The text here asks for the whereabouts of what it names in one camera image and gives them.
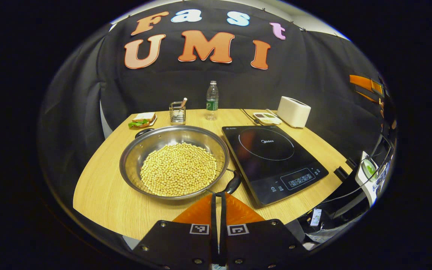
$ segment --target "white toaster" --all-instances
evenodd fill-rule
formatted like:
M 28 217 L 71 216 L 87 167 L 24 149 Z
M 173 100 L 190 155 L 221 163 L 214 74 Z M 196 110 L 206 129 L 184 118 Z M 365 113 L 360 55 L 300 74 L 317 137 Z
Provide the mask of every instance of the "white toaster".
M 281 97 L 276 114 L 293 128 L 304 128 L 310 111 L 311 107 L 300 101 Z

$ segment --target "orange letter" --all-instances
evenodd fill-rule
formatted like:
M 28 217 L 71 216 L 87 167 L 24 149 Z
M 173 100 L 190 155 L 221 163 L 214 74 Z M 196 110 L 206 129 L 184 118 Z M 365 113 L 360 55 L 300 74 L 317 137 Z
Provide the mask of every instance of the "orange letter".
M 213 55 L 209 58 L 217 63 L 231 63 L 233 59 L 230 57 L 231 41 L 234 38 L 233 34 L 219 32 L 208 41 L 201 31 L 189 30 L 181 33 L 185 36 L 183 54 L 178 57 L 181 62 L 191 62 L 196 60 L 193 50 L 199 55 L 201 60 L 206 60 L 209 54 L 214 50 Z
M 251 62 L 251 66 L 259 69 L 268 69 L 268 64 L 266 64 L 266 57 L 268 55 L 268 50 L 271 45 L 260 40 L 252 41 L 256 45 L 256 51 L 254 53 L 254 60 Z
M 140 60 L 138 59 L 138 48 L 139 44 L 143 42 L 142 39 L 131 41 L 130 43 L 124 45 L 126 53 L 124 55 L 124 64 L 131 69 L 144 68 L 156 61 L 159 55 L 159 45 L 161 40 L 165 38 L 165 34 L 157 34 L 156 36 L 151 36 L 148 41 L 151 42 L 151 47 L 149 47 L 148 57 Z
M 139 34 L 141 32 L 148 31 L 148 30 L 152 29 L 153 26 L 149 25 L 149 24 L 157 24 L 157 23 L 159 23 L 159 21 L 161 21 L 161 16 L 166 16 L 168 14 L 169 14 L 169 12 L 165 11 L 165 12 L 154 14 L 154 15 L 151 15 L 149 17 L 146 17 L 146 18 L 143 18 L 143 19 L 139 20 L 138 21 L 138 26 L 131 33 L 131 36 L 134 36 L 134 35 L 137 35 L 137 34 Z

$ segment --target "utensil holder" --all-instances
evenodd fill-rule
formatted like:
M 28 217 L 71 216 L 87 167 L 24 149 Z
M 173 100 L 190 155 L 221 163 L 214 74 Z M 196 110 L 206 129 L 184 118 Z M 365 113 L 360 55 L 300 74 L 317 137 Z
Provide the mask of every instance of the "utensil holder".
M 169 105 L 169 120 L 171 125 L 186 124 L 186 106 L 181 106 L 182 101 L 172 102 Z

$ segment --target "induction cooktop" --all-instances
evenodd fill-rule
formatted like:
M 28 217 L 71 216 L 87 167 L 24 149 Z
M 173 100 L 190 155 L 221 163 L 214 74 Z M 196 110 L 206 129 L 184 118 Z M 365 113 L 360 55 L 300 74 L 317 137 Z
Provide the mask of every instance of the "induction cooktop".
M 284 200 L 329 174 L 275 125 L 224 126 L 223 135 L 259 206 Z

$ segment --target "power cord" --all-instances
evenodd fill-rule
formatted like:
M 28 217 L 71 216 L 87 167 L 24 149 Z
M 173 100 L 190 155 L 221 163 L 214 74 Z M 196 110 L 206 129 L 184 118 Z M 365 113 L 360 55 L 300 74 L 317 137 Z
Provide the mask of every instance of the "power cord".
M 334 201 L 334 200 L 337 200 L 337 199 L 341 199 L 341 198 L 344 198 L 344 197 L 346 197 L 346 196 L 349 196 L 349 195 L 351 195 L 351 194 L 353 194 L 353 193 L 355 193 L 356 191 L 358 191 L 360 188 L 362 188 L 368 181 L 370 181 L 370 179 L 377 173 L 377 172 L 379 172 L 380 170 L 381 170 L 381 168 L 382 168 L 382 166 L 383 166 L 383 164 L 386 162 L 386 159 L 388 158 L 388 156 L 389 156 L 389 152 L 391 152 L 391 149 L 394 149 L 393 147 L 394 147 L 394 145 L 392 144 L 392 143 L 390 143 L 386 138 L 384 138 L 385 140 L 386 140 L 386 142 L 388 142 L 388 144 L 389 144 L 389 146 L 391 147 L 391 148 L 389 148 L 389 150 L 388 150 L 388 152 L 386 153 L 386 157 L 384 157 L 384 160 L 381 162 L 381 165 L 378 167 L 378 169 L 371 175 L 371 177 L 369 177 L 361 186 L 359 186 L 358 188 L 356 188 L 354 191 L 352 191 L 352 192 L 350 192 L 350 193 L 348 193 L 348 194 L 346 194 L 346 195 L 343 195 L 343 196 L 341 196 L 341 197 L 338 197 L 338 198 L 334 198 L 334 199 L 331 199 L 331 200 L 329 200 L 329 201 L 326 201 L 326 202 L 322 202 L 322 203 L 319 203 L 318 205 L 316 205 L 314 208 L 316 208 L 316 207 L 318 207 L 318 206 L 321 206 L 321 205 L 323 205 L 323 204 L 326 204 L 326 203 L 329 203 L 329 202 L 332 202 L 332 201 Z M 367 157 L 365 157 L 363 160 L 361 160 L 361 162 L 360 162 L 360 165 L 359 165 L 359 167 L 361 167 L 362 166 L 362 164 L 363 164 L 363 161 L 365 161 L 366 159 L 372 159 L 373 157 L 375 157 L 375 156 L 377 156 L 377 155 L 374 155 L 374 156 L 367 156 Z
M 244 114 L 247 115 L 247 117 L 249 119 L 251 119 L 255 124 L 263 125 L 263 124 L 261 124 L 261 122 L 259 121 L 259 119 L 252 118 L 244 109 L 240 109 L 240 110 L 242 110 L 244 112 Z

